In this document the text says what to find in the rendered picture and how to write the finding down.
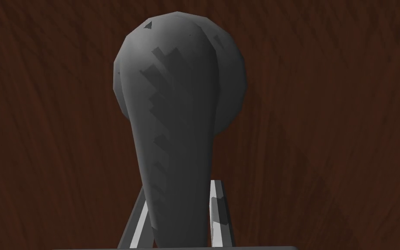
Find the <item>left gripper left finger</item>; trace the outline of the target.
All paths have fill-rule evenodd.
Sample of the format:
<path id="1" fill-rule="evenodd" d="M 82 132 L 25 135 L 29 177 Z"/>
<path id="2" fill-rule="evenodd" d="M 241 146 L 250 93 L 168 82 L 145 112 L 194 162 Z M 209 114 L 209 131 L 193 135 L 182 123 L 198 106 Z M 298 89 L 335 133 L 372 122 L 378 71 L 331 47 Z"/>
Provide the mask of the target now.
<path id="1" fill-rule="evenodd" d="M 154 235 L 142 188 L 134 204 L 118 248 L 152 248 L 153 246 Z"/>

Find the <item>dark brown wooden door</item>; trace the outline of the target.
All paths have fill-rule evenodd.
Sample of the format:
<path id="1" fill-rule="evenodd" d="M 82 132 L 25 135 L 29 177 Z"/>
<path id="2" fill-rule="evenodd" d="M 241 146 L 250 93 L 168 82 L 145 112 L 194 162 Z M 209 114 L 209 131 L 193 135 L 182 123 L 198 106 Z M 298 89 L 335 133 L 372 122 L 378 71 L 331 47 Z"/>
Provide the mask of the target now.
<path id="1" fill-rule="evenodd" d="M 174 11 L 245 58 L 212 169 L 236 244 L 400 250 L 400 0 L 0 0 L 0 250 L 118 246 L 141 180 L 113 61 Z"/>

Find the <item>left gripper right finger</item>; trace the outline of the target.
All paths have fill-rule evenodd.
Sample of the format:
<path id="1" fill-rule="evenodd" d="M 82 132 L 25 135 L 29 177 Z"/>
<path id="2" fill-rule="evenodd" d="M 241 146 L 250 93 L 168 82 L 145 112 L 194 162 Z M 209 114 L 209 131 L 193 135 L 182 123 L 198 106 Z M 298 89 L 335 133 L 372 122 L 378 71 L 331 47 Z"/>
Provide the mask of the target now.
<path id="1" fill-rule="evenodd" d="M 235 238 L 224 184 L 210 182 L 210 237 L 212 247 L 234 247 Z"/>

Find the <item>dark grey door handle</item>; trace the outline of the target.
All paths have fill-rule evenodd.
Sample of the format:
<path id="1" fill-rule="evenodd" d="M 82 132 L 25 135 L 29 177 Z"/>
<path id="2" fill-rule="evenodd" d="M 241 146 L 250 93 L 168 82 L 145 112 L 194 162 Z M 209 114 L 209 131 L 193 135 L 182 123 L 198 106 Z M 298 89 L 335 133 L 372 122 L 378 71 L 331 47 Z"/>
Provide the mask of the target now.
<path id="1" fill-rule="evenodd" d="M 213 139 L 241 111 L 247 80 L 232 36 L 183 12 L 147 19 L 115 60 L 158 247 L 206 247 Z"/>

